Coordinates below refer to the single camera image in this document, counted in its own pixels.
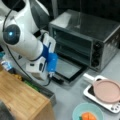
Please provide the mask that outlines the white and blue gripper body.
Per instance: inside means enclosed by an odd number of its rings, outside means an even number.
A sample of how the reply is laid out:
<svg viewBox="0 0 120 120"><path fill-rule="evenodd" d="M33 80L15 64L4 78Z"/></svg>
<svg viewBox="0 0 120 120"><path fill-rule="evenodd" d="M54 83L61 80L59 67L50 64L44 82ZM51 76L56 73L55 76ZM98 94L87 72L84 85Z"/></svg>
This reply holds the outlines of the white and blue gripper body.
<svg viewBox="0 0 120 120"><path fill-rule="evenodd" d="M48 34L44 33L40 42L42 51L36 59L26 64L26 71L35 78L46 80L48 75L52 75L56 69L57 54L55 53L56 41Z"/></svg>

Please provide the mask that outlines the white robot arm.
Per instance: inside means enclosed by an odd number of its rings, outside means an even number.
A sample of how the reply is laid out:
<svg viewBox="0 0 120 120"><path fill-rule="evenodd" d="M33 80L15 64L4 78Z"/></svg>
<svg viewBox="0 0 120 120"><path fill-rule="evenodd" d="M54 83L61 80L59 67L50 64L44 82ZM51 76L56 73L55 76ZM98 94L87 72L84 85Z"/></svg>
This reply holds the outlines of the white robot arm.
<svg viewBox="0 0 120 120"><path fill-rule="evenodd" d="M17 0L9 7L0 0L0 42L21 55L26 71L34 77L46 80L55 73L56 41L47 32L39 38L35 33L49 23L49 12L38 0Z"/></svg>

